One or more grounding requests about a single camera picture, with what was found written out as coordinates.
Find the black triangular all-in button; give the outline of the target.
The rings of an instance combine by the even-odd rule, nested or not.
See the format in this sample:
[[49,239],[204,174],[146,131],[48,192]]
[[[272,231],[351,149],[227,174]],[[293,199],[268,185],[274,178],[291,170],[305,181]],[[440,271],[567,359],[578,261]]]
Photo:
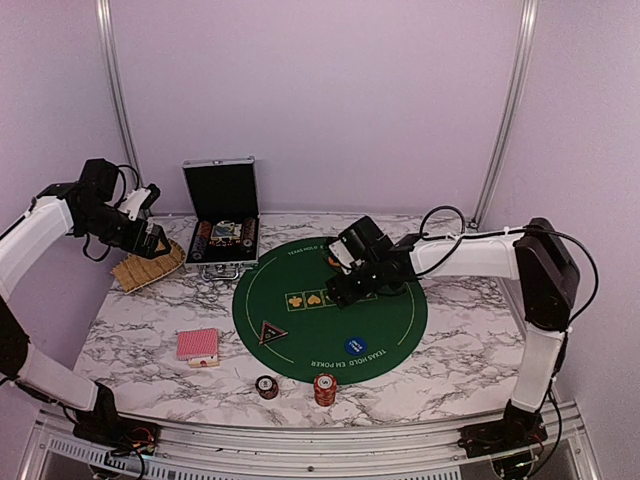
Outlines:
[[262,323],[262,329],[260,334],[260,345],[266,345],[272,341],[282,339],[289,334],[288,331],[281,329],[272,323],[264,321]]

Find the red poker chip stack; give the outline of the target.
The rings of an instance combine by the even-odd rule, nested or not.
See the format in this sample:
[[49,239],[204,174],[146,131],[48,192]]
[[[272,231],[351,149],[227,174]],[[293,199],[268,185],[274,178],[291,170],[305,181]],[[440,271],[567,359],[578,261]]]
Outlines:
[[314,398],[322,407],[334,404],[337,392],[336,378],[329,373],[321,373],[314,379]]

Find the dark brown poker chip stack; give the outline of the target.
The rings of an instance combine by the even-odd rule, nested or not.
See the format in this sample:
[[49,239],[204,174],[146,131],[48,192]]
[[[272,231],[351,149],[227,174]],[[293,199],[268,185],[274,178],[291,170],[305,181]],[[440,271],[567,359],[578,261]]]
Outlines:
[[279,393],[277,381],[269,375],[258,377],[255,382],[255,388],[259,396],[266,400],[274,399]]

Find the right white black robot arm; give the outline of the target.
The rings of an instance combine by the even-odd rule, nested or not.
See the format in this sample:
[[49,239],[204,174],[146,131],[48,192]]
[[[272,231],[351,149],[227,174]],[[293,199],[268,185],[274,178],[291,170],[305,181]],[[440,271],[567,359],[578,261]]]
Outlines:
[[422,277],[499,277],[520,284],[525,350],[501,419],[461,430],[463,447],[515,448],[542,435],[540,409],[568,344],[580,272],[565,235],[544,218],[489,233],[429,236],[418,231],[394,242],[365,216],[328,244],[341,273],[326,283],[330,299],[346,308],[384,287]]

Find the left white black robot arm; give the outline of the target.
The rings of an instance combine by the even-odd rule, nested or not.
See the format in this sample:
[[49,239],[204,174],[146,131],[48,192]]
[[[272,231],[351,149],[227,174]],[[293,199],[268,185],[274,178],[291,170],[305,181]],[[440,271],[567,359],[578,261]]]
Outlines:
[[108,249],[151,260],[171,252],[163,228],[141,216],[158,199],[159,188],[139,185],[115,199],[123,176],[123,167],[89,159],[78,180],[47,186],[1,235],[1,375],[30,395],[73,411],[75,435],[106,445],[153,427],[124,419],[109,387],[42,352],[9,300],[18,286],[45,287],[58,280],[52,252],[64,237],[95,238]]

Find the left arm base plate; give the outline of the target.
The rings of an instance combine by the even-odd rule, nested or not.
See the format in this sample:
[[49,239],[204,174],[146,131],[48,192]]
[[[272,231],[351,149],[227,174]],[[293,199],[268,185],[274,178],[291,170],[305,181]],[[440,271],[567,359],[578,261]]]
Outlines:
[[130,418],[109,422],[87,417],[79,419],[73,429],[73,434],[80,439],[111,447],[114,456],[153,454],[159,433],[160,427],[156,423]]

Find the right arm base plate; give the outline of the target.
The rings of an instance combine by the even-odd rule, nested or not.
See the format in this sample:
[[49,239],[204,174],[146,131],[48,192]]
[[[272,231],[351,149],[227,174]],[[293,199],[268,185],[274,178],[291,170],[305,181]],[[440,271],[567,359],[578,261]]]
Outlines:
[[468,458],[476,458],[524,448],[548,439],[544,425],[508,424],[505,420],[468,425],[460,429],[457,446]]

